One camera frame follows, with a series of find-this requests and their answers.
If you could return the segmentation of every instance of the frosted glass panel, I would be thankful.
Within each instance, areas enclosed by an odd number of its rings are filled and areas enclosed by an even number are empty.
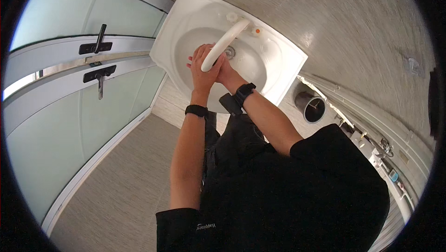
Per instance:
[[[141,0],[96,0],[85,33],[98,33],[105,23],[105,34],[153,37],[163,15]]]
[[[106,34],[154,37],[164,15],[141,0],[30,0],[10,49],[51,38],[98,34],[103,23]]]
[[[59,193],[84,165],[79,92],[38,111],[6,139],[20,190],[42,222]]]
[[[138,91],[137,98],[133,104],[130,118],[128,119],[129,122],[134,120],[135,117],[150,107],[150,104],[155,97],[155,93],[157,92],[165,73],[166,72],[158,66],[153,66],[147,69],[144,80],[142,81],[141,87]]]
[[[157,30],[155,31],[155,34],[153,34],[153,37],[157,37],[158,36],[158,33],[160,32],[161,27],[163,26],[163,23],[164,23],[166,18],[167,18],[167,14],[164,14],[162,19],[161,19],[161,21],[160,21],[160,23],[159,23],[159,25],[158,25]]]
[[[11,49],[28,43],[84,34],[82,27],[93,0],[30,0],[17,25]]]
[[[131,108],[146,69],[127,73],[104,82],[102,100],[98,85],[82,89],[82,142],[86,158],[92,157],[129,122]]]

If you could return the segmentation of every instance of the washbasin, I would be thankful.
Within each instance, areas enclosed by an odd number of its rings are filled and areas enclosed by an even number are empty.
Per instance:
[[[249,20],[249,25],[229,44],[229,60],[245,80],[278,105],[308,56],[273,28],[223,0],[176,0],[170,10],[150,56],[163,68],[175,86],[190,99],[192,75],[186,67],[188,57],[203,43],[216,43],[235,24],[228,15]],[[221,84],[211,89],[208,109],[227,113],[219,98],[228,91]]]

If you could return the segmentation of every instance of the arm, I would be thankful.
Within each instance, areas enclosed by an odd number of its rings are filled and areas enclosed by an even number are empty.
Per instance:
[[[192,92],[190,104],[206,107],[207,95]],[[200,209],[204,123],[203,117],[194,114],[187,114],[184,118],[170,167],[170,209]]]
[[[209,54],[211,45],[198,47],[187,64],[193,78],[191,105],[207,106],[209,92],[214,84],[223,56],[220,56],[211,70],[201,71],[201,64]],[[200,209],[200,186],[203,174],[204,158],[204,125],[203,117],[187,114],[181,127],[180,136],[174,150],[170,166],[170,209]]]
[[[232,95],[240,86],[248,84],[232,69],[227,59],[221,66],[217,82],[222,83]],[[243,108],[279,153],[289,155],[293,144],[303,139],[288,117],[256,90],[245,99]]]

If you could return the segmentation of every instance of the black pants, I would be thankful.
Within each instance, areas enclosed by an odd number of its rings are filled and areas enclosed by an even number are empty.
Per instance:
[[[209,112],[205,125],[203,184],[207,177],[230,176],[265,151],[275,152],[248,115],[230,116],[223,135],[216,128],[217,114]]]

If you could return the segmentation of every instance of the left hand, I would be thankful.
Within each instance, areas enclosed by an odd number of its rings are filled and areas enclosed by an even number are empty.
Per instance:
[[[203,64],[204,59],[209,54],[211,48],[215,44],[203,44],[199,46],[193,56],[189,57],[189,60],[192,61],[192,64],[187,63],[186,66],[190,68],[192,72],[192,80],[193,80],[193,89],[199,93],[209,94],[211,87],[214,85],[217,76],[219,74],[220,68],[224,61],[224,53],[219,56],[217,62],[212,68],[203,72],[201,70],[201,65]]]

